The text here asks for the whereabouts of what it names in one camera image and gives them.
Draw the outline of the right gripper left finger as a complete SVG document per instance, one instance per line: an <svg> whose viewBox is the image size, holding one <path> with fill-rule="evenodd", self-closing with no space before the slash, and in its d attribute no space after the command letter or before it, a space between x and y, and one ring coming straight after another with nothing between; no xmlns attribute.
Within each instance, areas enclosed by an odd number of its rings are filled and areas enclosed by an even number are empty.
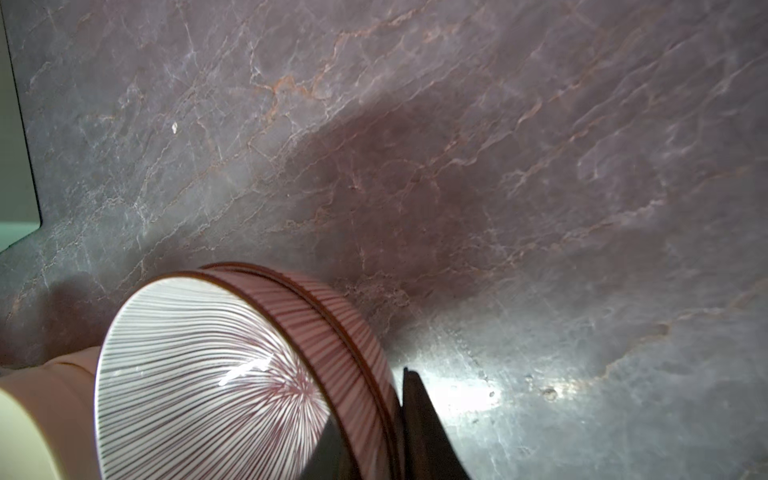
<svg viewBox="0 0 768 480"><path fill-rule="evenodd" d="M353 460L335 417L330 415L300 479L359 479L360 475Z"/></svg>

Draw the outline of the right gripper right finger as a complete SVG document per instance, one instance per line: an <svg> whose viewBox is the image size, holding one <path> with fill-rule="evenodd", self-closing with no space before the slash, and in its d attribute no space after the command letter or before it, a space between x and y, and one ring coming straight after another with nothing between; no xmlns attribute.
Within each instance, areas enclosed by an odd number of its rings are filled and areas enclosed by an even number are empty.
<svg viewBox="0 0 768 480"><path fill-rule="evenodd" d="M469 475L459 461L416 371L403 370L402 395L406 478L468 480Z"/></svg>

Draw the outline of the purple striped bowl front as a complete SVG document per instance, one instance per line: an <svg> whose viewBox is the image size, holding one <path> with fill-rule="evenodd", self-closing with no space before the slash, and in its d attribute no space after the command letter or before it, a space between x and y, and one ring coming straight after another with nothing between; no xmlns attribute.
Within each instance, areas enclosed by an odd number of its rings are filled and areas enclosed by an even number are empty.
<svg viewBox="0 0 768 480"><path fill-rule="evenodd" d="M105 479L298 479L334 416L277 326L204 269L122 304L94 413Z"/></svg>

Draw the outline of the purple striped bowl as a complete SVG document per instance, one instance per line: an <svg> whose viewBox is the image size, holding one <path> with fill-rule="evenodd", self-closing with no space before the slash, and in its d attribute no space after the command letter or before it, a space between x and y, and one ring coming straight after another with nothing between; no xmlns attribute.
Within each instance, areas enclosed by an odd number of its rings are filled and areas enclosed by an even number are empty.
<svg viewBox="0 0 768 480"><path fill-rule="evenodd" d="M368 322L346 298L302 274L243 262L204 266L248 297L295 347L329 401L363 479L402 479L400 404Z"/></svg>
<svg viewBox="0 0 768 480"><path fill-rule="evenodd" d="M94 413L105 479L298 479L334 416L277 326L204 269L122 304Z"/></svg>

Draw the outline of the cream bowl front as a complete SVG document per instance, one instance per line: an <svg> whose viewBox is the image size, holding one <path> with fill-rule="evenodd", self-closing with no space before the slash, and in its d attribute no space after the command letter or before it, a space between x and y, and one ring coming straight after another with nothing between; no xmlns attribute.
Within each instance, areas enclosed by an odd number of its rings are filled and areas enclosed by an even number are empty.
<svg viewBox="0 0 768 480"><path fill-rule="evenodd" d="M94 387L100 348L1 370L1 477L99 479Z"/></svg>

